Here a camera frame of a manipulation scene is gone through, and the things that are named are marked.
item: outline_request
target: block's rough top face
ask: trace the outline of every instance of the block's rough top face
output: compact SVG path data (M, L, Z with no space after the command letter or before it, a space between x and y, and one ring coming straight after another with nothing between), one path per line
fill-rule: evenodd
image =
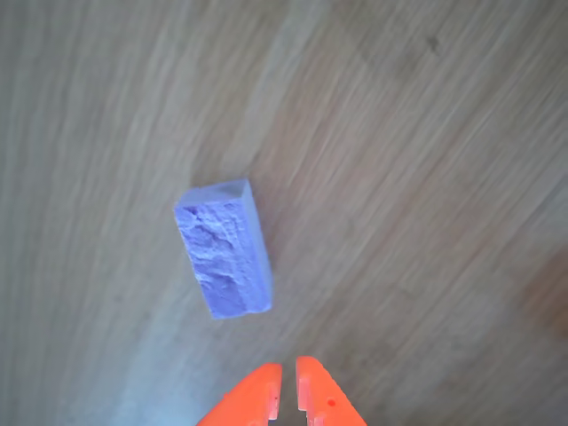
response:
M248 180L192 189L175 214L214 318L272 307L270 265Z

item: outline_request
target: block's end face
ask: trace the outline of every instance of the block's end face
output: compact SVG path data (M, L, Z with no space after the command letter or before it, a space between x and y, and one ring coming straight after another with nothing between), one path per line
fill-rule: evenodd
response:
M272 275L248 180L192 189L174 212L212 317L271 309Z

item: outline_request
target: orange plastic claw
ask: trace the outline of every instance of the orange plastic claw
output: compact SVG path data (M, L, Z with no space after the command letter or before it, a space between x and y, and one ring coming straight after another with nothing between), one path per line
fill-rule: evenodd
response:
M309 426L367 426L335 380L313 357L296 360L298 409Z
M264 364L241 380L197 426L267 426L278 417L282 366Z

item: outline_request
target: wooden surface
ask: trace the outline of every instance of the wooden surface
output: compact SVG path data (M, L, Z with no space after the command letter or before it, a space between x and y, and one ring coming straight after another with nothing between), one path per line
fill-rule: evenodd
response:
M568 3L2 0L0 425L191 425L317 356L369 425L568 424ZM250 176L271 312L172 207Z

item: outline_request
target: rectangular block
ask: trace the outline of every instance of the rectangular block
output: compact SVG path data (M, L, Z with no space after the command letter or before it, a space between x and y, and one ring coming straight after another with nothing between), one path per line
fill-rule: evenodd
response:
M247 179L194 188L174 212L214 318L272 307L272 274Z

